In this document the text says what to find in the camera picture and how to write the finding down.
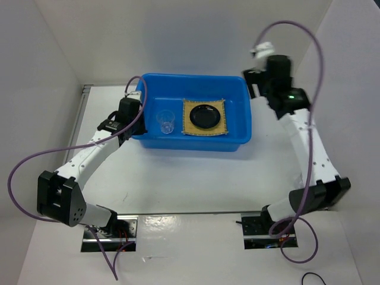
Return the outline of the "woven bamboo mat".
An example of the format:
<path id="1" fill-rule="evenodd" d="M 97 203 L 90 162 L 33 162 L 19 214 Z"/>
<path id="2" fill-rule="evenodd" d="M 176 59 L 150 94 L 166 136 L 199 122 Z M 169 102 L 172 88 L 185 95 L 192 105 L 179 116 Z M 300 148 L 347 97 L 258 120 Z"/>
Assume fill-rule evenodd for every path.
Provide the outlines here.
<path id="1" fill-rule="evenodd" d="M 185 135 L 191 135 L 196 137 L 215 137 L 219 135 L 227 135 L 226 113 L 224 107 L 224 99 L 215 101 L 194 101 L 183 100 L 183 114 L 182 114 L 182 133 Z M 221 120 L 219 124 L 211 129 L 199 129 L 195 127 L 189 118 L 190 111 L 197 105 L 207 104 L 214 106 L 221 114 Z"/>

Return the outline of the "black round plate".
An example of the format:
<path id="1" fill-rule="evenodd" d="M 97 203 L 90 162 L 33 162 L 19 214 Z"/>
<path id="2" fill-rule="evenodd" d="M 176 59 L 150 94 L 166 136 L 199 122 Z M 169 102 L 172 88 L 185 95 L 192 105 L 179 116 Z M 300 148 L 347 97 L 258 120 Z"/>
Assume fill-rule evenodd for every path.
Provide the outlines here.
<path id="1" fill-rule="evenodd" d="M 199 129 L 211 129 L 219 124 L 221 114 L 214 106 L 200 104 L 190 111 L 189 118 L 195 127 Z"/>

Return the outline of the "clear plastic cup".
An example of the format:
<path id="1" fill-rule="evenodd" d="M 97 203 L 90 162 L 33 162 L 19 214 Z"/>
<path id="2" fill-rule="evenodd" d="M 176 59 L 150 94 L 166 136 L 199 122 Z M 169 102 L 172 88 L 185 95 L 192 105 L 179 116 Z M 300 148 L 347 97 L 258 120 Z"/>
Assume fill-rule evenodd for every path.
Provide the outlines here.
<path id="1" fill-rule="evenodd" d="M 159 111 L 156 119 L 163 134 L 171 134 L 174 131 L 175 114 L 171 110 Z"/>

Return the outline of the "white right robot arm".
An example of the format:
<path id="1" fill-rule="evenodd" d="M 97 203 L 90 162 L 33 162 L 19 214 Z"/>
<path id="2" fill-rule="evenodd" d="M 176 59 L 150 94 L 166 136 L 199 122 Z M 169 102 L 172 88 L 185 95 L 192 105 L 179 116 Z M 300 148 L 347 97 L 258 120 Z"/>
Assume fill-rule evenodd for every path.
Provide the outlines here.
<path id="1" fill-rule="evenodd" d="M 330 208 L 351 188 L 333 166 L 310 119 L 312 105 L 302 88 L 293 86 L 292 61 L 286 55 L 258 58 L 255 68 L 243 71 L 252 98 L 262 96 L 290 138 L 301 168 L 300 183 L 287 197 L 262 208 L 261 229 L 274 233 L 281 220 Z"/>

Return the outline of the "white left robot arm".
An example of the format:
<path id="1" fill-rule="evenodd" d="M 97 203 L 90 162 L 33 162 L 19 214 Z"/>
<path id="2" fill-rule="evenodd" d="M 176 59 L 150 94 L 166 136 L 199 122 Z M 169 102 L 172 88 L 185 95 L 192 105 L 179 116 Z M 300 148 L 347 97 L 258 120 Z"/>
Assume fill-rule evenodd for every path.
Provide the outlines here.
<path id="1" fill-rule="evenodd" d="M 147 133 L 139 100 L 125 97 L 119 107 L 98 127 L 89 146 L 54 172 L 44 171 L 37 181 L 37 212 L 52 220 L 74 227 L 97 227 L 104 237 L 112 237 L 126 227 L 117 212 L 89 204 L 82 191 L 99 166 L 133 135 Z"/>

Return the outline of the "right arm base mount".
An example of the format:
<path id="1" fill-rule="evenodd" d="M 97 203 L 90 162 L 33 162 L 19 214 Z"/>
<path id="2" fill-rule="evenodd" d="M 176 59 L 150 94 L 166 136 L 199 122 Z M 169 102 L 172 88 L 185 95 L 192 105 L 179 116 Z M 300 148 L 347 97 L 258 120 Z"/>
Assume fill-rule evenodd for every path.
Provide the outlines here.
<path id="1" fill-rule="evenodd" d="M 264 220 L 259 212 L 242 213 L 235 221 L 240 226 L 243 234 L 244 249 L 277 249 L 284 242 L 283 248 L 297 248 L 295 229 L 280 238 L 273 238 L 268 234 L 269 227 L 264 225 Z"/>

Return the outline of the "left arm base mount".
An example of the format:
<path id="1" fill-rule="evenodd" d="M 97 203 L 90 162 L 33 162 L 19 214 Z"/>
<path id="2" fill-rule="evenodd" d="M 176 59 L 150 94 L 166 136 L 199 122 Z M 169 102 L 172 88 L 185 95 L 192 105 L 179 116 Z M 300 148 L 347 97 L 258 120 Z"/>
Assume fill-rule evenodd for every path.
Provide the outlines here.
<path id="1" fill-rule="evenodd" d="M 103 246 L 105 252 L 135 252 L 137 247 L 138 216 L 119 215 L 121 228 L 113 233 L 105 232 L 103 229 L 91 226 L 94 233 L 85 228 L 81 242 L 81 252 L 100 252 L 97 239 Z"/>

